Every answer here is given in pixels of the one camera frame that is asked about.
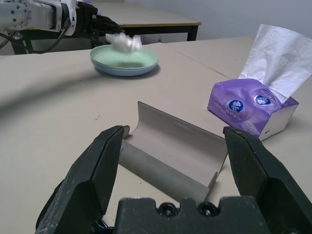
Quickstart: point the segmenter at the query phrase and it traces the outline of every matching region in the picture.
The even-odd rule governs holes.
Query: table
[[[196,40],[198,26],[201,22],[186,17],[180,17],[168,12],[154,10],[138,4],[94,2],[103,16],[119,24],[126,34],[165,34],[165,33],[188,33],[187,41]],[[32,48],[31,40],[57,39],[59,33],[42,30],[24,30],[22,41]],[[77,38],[73,34],[65,38]],[[26,51],[13,45],[14,53],[26,54]]]
[[[216,42],[206,41],[207,48],[210,43]],[[219,49],[230,44],[239,48],[241,43],[227,39]],[[89,51],[9,56],[0,60],[0,207],[5,210],[5,214],[0,214],[1,233],[9,233],[13,228],[15,232],[33,233],[39,212],[53,189],[94,137],[114,125],[135,128],[138,100],[222,136],[225,123],[206,107],[214,83],[228,78],[208,68],[205,61],[198,62],[172,46],[146,46],[157,53],[159,67],[141,79],[100,75],[89,61]],[[239,51],[236,54],[235,59],[246,59]],[[298,97],[302,98],[305,92],[298,93]],[[303,115],[296,111],[285,131],[264,144],[312,200],[312,159],[307,156],[312,147],[312,123],[307,118],[308,112]],[[218,205],[219,199],[228,195],[239,193],[227,159],[209,200]],[[119,166],[104,217],[109,225],[114,224],[117,202],[127,196],[153,197],[158,206],[164,201],[177,205]]]

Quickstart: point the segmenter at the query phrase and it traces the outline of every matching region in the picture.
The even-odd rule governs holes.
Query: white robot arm
[[[0,29],[59,32],[69,19],[65,35],[71,36],[76,28],[76,6],[76,0],[0,0]]]
[[[23,30],[52,31],[59,37],[46,50],[35,51],[21,43]],[[79,0],[0,0],[0,37],[6,39],[0,44],[0,49],[11,42],[28,52],[43,54],[49,52],[64,36],[73,35],[99,42],[99,37],[121,32],[123,29],[117,23],[98,15],[97,8]]]

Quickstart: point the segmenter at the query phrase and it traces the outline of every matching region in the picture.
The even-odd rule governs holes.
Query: light green plate
[[[132,53],[125,53],[112,48],[111,45],[94,48],[90,52],[90,56],[93,63],[112,69],[140,70],[155,66],[158,62],[157,55],[144,48]]]

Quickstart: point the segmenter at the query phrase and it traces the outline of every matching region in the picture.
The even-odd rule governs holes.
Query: purple tissue packet
[[[282,131],[298,104],[292,97],[282,104],[258,80],[231,79],[214,85],[208,109],[262,140]]]

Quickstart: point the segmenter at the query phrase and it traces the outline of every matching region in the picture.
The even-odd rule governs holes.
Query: wall
[[[101,2],[124,2],[124,0],[95,0]],[[0,37],[0,44],[4,41],[3,38]],[[43,50],[48,48],[54,43],[55,40],[48,39],[48,40],[37,40],[33,41],[32,45],[35,50]],[[90,49],[90,40],[88,39],[63,39],[61,40],[58,45],[51,52],[55,51],[71,51],[71,50],[87,50]],[[0,50],[0,55],[13,55],[13,49],[11,43],[7,43],[5,47]]]
[[[255,37],[260,24],[297,31],[312,38],[311,0],[125,0],[202,22],[197,39]],[[164,40],[181,40],[163,36]]]

